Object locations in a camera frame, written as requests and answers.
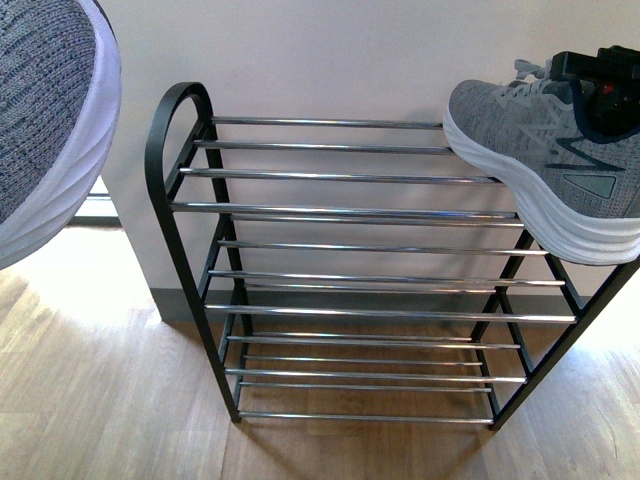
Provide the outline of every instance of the baseboard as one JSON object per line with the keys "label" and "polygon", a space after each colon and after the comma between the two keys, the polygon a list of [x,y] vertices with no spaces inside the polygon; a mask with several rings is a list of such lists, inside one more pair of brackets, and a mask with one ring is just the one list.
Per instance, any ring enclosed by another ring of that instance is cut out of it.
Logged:
{"label": "baseboard", "polygon": [[[182,290],[152,288],[151,293],[156,302],[160,316],[165,322],[192,321],[189,305]],[[207,297],[209,304],[228,304],[230,291],[211,291]],[[509,297],[515,313],[568,315],[569,308],[560,295],[512,295]],[[260,291],[249,295],[251,305],[291,306],[298,308],[353,308],[373,310],[418,310],[434,312],[481,312],[487,301],[486,295],[396,295],[396,294],[354,294],[354,293],[291,293]],[[224,320],[224,315],[209,312],[212,322]],[[260,316],[252,317],[254,322],[264,323],[299,323],[313,321],[329,324],[377,324],[388,323],[387,319],[354,319],[341,317],[303,319],[295,317]],[[409,325],[416,320],[395,318],[395,324]]]}

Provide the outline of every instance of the chrome bar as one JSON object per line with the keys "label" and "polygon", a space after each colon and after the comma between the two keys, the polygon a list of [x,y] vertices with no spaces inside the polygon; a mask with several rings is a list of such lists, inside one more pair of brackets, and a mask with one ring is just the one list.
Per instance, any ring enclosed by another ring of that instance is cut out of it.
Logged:
{"label": "chrome bar", "polygon": [[439,278],[405,277],[392,275],[320,275],[307,273],[241,272],[234,270],[209,270],[218,278],[269,279],[269,280],[318,280],[324,282],[405,283],[429,285],[490,285],[498,287],[562,287],[563,280],[525,280],[510,278]]}
{"label": "chrome bar", "polygon": [[400,290],[394,288],[366,288],[366,287],[349,287],[344,285],[296,285],[288,283],[245,283],[247,288],[260,289],[260,290],[275,290],[275,291],[297,291],[297,290],[312,290],[312,291],[327,291],[327,292],[358,292],[358,293],[392,293],[401,295],[423,295],[426,293],[466,293],[466,294],[482,294],[491,295],[495,293],[493,288],[422,288],[420,290]]}
{"label": "chrome bar", "polygon": [[261,388],[369,390],[369,391],[424,392],[424,393],[487,393],[491,391],[490,388],[409,387],[405,385],[349,385],[349,384],[326,384],[326,383],[240,382],[240,386],[261,387]]}
{"label": "chrome bar", "polygon": [[229,336],[230,342],[255,343],[262,345],[336,345],[353,347],[414,347],[443,348],[450,350],[518,350],[520,345],[512,343],[463,343],[463,342],[403,342],[391,340],[347,340],[347,339],[309,339],[256,336]]}
{"label": "chrome bar", "polygon": [[571,315],[531,315],[508,313],[461,313],[461,312],[428,312],[413,310],[357,310],[333,308],[292,308],[246,305],[205,305],[208,310],[245,315],[278,315],[278,316],[335,316],[335,317],[367,317],[367,318],[414,318],[422,320],[445,320],[455,322],[496,322],[496,323],[546,323],[571,325],[576,317]]}
{"label": "chrome bar", "polygon": [[277,205],[242,205],[233,203],[200,203],[174,202],[174,212],[226,213],[249,215],[294,215],[302,217],[331,218],[386,218],[386,219],[440,219],[440,220],[513,220],[515,212],[500,211],[434,211],[434,210],[393,210],[384,208],[336,208],[317,206],[277,206]]}
{"label": "chrome bar", "polygon": [[286,418],[292,420],[362,420],[373,422],[428,422],[428,423],[459,423],[474,425],[493,425],[490,418],[445,418],[445,417],[401,417],[383,415],[328,415],[302,413],[270,413],[240,411],[242,418]]}
{"label": "chrome bar", "polygon": [[482,362],[447,362],[436,360],[376,360],[368,358],[317,358],[317,357],[277,357],[270,355],[245,355],[245,360],[256,362],[318,362],[318,363],[355,363],[375,365],[410,365],[428,367],[479,367]]}
{"label": "chrome bar", "polygon": [[336,120],[324,118],[213,117],[215,125],[281,125],[295,127],[394,128],[442,130],[442,123],[401,122],[393,120]]}
{"label": "chrome bar", "polygon": [[473,227],[473,228],[523,228],[524,224],[516,217],[504,220],[450,220],[442,218],[340,218],[340,217],[295,217],[287,215],[247,215],[234,214],[231,217],[236,222],[306,222],[306,223],[337,223],[344,225],[406,225],[420,227]]}
{"label": "chrome bar", "polygon": [[194,140],[193,144],[196,147],[209,150],[304,150],[406,155],[455,155],[450,147],[412,147],[408,145],[326,145],[312,143],[225,142],[221,140]]}
{"label": "chrome bar", "polygon": [[262,170],[232,170],[211,168],[181,168],[188,177],[237,178],[253,180],[320,180],[331,182],[407,183],[425,185],[504,185],[495,177],[483,176],[406,176],[365,175],[358,173],[303,173]]}
{"label": "chrome bar", "polygon": [[417,335],[361,335],[356,333],[306,333],[306,332],[255,332],[258,337],[291,337],[291,338],[366,338],[367,340],[413,340],[413,341],[447,341],[470,342],[471,337],[425,337]]}
{"label": "chrome bar", "polygon": [[227,368],[227,375],[241,377],[312,377],[312,378],[352,378],[360,380],[409,380],[422,382],[460,383],[527,383],[525,377],[481,377],[471,375],[425,375],[420,373],[361,373],[361,372],[303,372],[284,370],[255,370],[249,368]]}
{"label": "chrome bar", "polygon": [[459,255],[506,255],[544,256],[544,250],[518,250],[495,248],[448,248],[448,247],[407,247],[397,245],[333,245],[308,243],[259,243],[222,240],[218,245],[226,248],[266,248],[275,250],[327,250],[337,252],[383,252],[383,253],[433,253]]}

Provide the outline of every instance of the gray sneaker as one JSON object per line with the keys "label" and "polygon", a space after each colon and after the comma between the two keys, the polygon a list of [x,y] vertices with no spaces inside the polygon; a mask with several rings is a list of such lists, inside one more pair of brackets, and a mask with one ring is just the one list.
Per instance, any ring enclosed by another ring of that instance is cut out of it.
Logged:
{"label": "gray sneaker", "polygon": [[[499,178],[538,243],[570,262],[640,254],[640,125],[617,137],[590,128],[588,83],[555,82],[516,61],[506,87],[469,80],[451,94],[444,131],[463,160]],[[538,80],[525,83],[529,74]]]}
{"label": "gray sneaker", "polygon": [[0,2],[0,269],[56,235],[109,151],[120,57],[94,0]]}

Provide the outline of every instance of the white sole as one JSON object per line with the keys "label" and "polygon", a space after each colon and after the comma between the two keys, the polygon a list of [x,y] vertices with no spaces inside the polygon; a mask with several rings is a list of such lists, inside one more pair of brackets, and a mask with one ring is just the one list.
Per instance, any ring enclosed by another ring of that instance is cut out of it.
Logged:
{"label": "white sole", "polygon": [[545,250],[585,265],[627,263],[640,255],[640,219],[595,218],[572,210],[533,170],[467,137],[448,106],[444,131],[460,158],[511,189],[520,219]]}
{"label": "white sole", "polygon": [[29,197],[0,225],[0,269],[38,250],[78,211],[111,147],[120,111],[120,56],[93,0],[77,0],[95,31],[93,76],[76,125],[60,155]]}

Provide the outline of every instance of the shoe rack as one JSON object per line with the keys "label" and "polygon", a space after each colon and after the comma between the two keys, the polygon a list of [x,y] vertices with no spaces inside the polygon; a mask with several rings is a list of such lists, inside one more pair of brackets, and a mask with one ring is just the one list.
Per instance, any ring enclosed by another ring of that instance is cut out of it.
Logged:
{"label": "shoe rack", "polygon": [[[185,101],[195,105],[198,118],[177,158],[173,159],[173,166],[165,172],[167,132],[174,113]],[[242,418],[373,420],[471,423],[499,429],[640,266],[640,260],[616,266],[596,293],[584,301],[563,263],[536,246],[535,239],[524,229],[515,212],[309,206],[304,198],[290,205],[256,204],[242,203],[236,195],[232,202],[229,179],[276,181],[280,185],[280,182],[296,182],[303,185],[300,192],[326,182],[345,188],[354,182],[370,188],[380,183],[422,184],[424,188],[446,185],[451,189],[463,189],[469,183],[488,189],[504,186],[494,178],[482,176],[394,174],[394,155],[453,155],[446,146],[226,141],[218,138],[216,126],[222,124],[268,125],[278,129],[291,126],[372,128],[388,131],[389,135],[404,129],[438,130],[441,125],[216,117],[207,91],[198,83],[175,85],[163,97],[146,148],[148,192],[233,422]],[[225,168],[225,152],[237,149],[286,150],[300,155],[325,151],[344,158],[344,162],[350,161],[350,152],[375,153],[376,161],[388,158],[391,167],[383,174]],[[193,160],[197,154],[202,155],[198,153],[202,151],[207,168],[195,168]],[[215,201],[179,200],[179,193],[193,181],[210,183]],[[215,225],[213,238],[202,239],[203,247],[208,248],[202,262],[194,262],[193,255],[185,248],[185,232],[177,221],[185,214],[201,215],[200,221],[210,222],[212,231]],[[344,225],[356,229],[378,226],[380,231],[396,226],[442,228],[453,236],[460,229],[481,232],[489,228],[515,230],[519,238],[510,248],[450,246],[454,242],[429,245],[429,235],[424,236],[426,244],[419,246],[404,243],[401,235],[394,245],[376,242],[370,235],[360,244],[318,244],[313,235],[302,241],[297,236],[292,241],[271,242],[262,240],[269,235],[242,238],[238,232],[242,233],[243,228],[239,226],[244,224],[257,225],[265,232],[286,231],[282,229],[284,224],[295,225],[301,227],[303,234],[310,226],[322,228],[329,236]],[[278,258],[285,259],[282,273],[243,267],[251,263],[245,262],[247,252],[271,255],[275,251]],[[417,259],[453,255],[462,262],[490,255],[504,259],[504,266],[495,278],[292,271],[297,265],[297,255],[307,251],[344,258],[363,252],[410,253]],[[230,268],[220,266],[221,254],[228,258]],[[291,255],[291,260],[287,260],[287,255]],[[550,280],[517,278],[518,269],[527,258],[548,268]],[[221,301],[220,293],[213,295],[212,292],[222,281],[232,282],[233,290],[229,298]],[[527,313],[515,308],[510,289],[540,286],[559,290],[558,298],[566,303],[566,315]],[[441,298],[438,296],[443,292],[458,299],[454,302],[456,308],[425,308],[434,304],[430,300]],[[356,305],[357,308],[336,306],[334,301],[352,297],[366,300]],[[475,303],[466,302],[467,297],[473,297]],[[300,298],[304,298],[302,303],[298,301]],[[292,299],[293,304],[288,305],[286,302]],[[461,309],[467,305],[479,307]],[[219,336],[213,333],[218,329],[211,328],[211,315],[223,323]],[[533,334],[525,333],[532,328]],[[490,333],[492,329],[496,330],[495,335]],[[538,339],[547,332],[551,340],[544,343],[542,350],[539,346],[534,349],[531,344],[540,343]],[[345,396],[360,395],[364,398],[358,404],[360,407],[343,408]],[[383,398],[378,405],[385,408],[371,411],[368,405],[375,402],[367,399],[372,395]],[[407,402],[409,396],[417,400]],[[321,401],[309,401],[310,398],[321,398]],[[455,405],[453,413],[437,408],[447,403]],[[434,406],[433,412],[424,411],[429,406]]]}

